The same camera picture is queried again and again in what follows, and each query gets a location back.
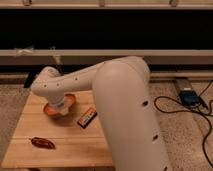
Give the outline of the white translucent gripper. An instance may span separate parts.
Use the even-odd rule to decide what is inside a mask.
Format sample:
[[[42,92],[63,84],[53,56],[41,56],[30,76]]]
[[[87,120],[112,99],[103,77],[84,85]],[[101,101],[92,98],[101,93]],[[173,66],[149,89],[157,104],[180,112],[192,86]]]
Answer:
[[[63,116],[69,113],[69,103],[63,102],[54,106],[54,108]]]

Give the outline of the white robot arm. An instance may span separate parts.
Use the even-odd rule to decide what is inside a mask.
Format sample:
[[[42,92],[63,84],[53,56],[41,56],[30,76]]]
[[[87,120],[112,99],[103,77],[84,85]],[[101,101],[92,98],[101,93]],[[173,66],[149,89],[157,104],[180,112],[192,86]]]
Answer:
[[[66,75],[46,67],[31,91],[64,113],[67,93],[90,90],[116,171],[173,171],[149,80],[150,70],[143,58],[128,56]]]

